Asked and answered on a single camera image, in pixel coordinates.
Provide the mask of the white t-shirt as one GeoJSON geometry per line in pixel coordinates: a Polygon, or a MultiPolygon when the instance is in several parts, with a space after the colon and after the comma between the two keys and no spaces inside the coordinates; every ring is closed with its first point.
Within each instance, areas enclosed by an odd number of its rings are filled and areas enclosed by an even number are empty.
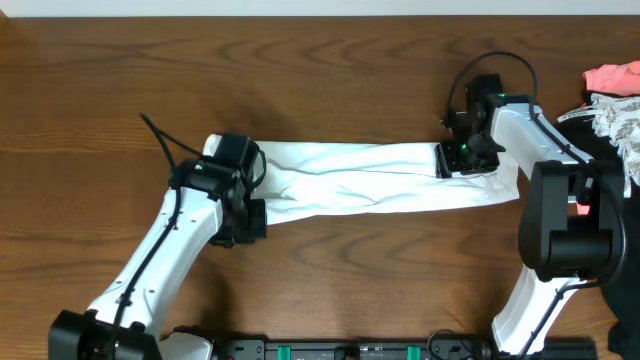
{"type": "Polygon", "coordinates": [[[516,200],[518,166],[509,155],[484,174],[436,175],[432,143],[258,144],[253,195],[271,225],[319,215],[413,213],[488,206],[516,200]]]}

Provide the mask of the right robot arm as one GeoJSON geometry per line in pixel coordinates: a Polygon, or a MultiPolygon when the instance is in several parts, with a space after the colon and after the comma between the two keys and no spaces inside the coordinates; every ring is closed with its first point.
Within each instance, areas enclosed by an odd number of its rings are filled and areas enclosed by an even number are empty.
{"type": "Polygon", "coordinates": [[[548,348],[545,337],[576,292],[617,279],[628,241],[623,220],[623,171],[574,146],[531,95],[480,92],[442,124],[453,138],[436,147],[437,174],[486,174],[511,156],[529,180],[518,229],[523,268],[494,318],[492,342],[479,359],[530,359],[574,354],[548,348]]]}

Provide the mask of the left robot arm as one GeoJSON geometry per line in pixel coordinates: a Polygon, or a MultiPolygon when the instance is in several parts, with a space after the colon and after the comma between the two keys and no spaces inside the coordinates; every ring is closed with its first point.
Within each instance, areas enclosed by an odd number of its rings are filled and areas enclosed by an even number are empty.
{"type": "Polygon", "coordinates": [[[266,235],[266,209],[253,191],[265,162],[204,156],[172,170],[161,209],[109,287],[83,313],[63,310],[48,335],[60,359],[211,359],[213,339],[162,327],[182,282],[208,244],[230,248],[266,235]]]}

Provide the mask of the white floral patterned garment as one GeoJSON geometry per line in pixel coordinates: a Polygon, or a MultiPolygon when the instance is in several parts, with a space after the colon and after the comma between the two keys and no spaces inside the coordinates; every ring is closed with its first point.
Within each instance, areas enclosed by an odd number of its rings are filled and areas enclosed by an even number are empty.
{"type": "Polygon", "coordinates": [[[559,123],[582,119],[597,137],[615,148],[624,167],[624,197],[630,198],[632,185],[639,184],[639,96],[619,97],[591,92],[586,105],[557,118],[559,123]]]}

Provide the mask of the pink garment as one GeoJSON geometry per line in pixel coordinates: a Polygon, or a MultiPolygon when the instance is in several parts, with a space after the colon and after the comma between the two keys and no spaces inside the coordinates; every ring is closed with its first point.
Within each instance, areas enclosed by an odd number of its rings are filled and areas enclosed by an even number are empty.
{"type": "Polygon", "coordinates": [[[583,74],[590,92],[613,96],[639,96],[639,62],[624,65],[603,65],[583,74]]]}

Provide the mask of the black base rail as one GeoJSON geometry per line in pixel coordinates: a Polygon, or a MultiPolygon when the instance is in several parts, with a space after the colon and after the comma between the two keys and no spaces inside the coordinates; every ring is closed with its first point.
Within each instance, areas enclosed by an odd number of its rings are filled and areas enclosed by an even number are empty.
{"type": "Polygon", "coordinates": [[[518,359],[479,335],[439,330],[426,338],[273,339],[213,335],[178,327],[158,343],[163,360],[509,360],[518,359]]]}

